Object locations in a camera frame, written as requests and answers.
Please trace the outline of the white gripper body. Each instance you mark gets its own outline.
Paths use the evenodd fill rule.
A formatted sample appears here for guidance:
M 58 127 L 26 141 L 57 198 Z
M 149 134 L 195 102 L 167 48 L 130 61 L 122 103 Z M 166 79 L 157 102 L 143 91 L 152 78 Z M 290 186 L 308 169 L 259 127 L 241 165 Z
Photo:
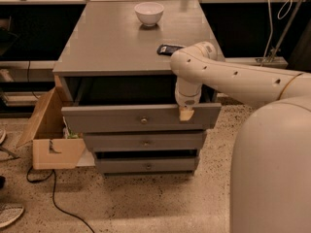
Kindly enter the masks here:
M 191 110 L 199 103 L 201 97 L 201 83 L 190 83 L 182 78 L 177 78 L 175 86 L 175 99 L 182 108 Z

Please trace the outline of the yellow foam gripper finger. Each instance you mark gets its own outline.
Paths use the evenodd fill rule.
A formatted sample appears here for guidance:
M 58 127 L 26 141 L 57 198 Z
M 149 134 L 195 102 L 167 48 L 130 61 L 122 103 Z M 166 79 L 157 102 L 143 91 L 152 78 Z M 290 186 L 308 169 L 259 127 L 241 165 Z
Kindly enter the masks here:
M 190 109 L 187 107 L 179 108 L 179 120 L 180 121 L 189 121 L 194 114 L 194 109 Z

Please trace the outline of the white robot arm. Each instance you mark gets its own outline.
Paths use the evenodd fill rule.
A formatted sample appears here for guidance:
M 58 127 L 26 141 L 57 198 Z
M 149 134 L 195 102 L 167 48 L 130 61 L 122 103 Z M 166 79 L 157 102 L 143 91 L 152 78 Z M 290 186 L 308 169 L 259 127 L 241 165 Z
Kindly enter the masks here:
M 254 108 L 234 143 L 230 233 L 311 233 L 311 77 L 304 72 L 222 62 L 202 42 L 175 51 L 180 118 L 201 87 Z

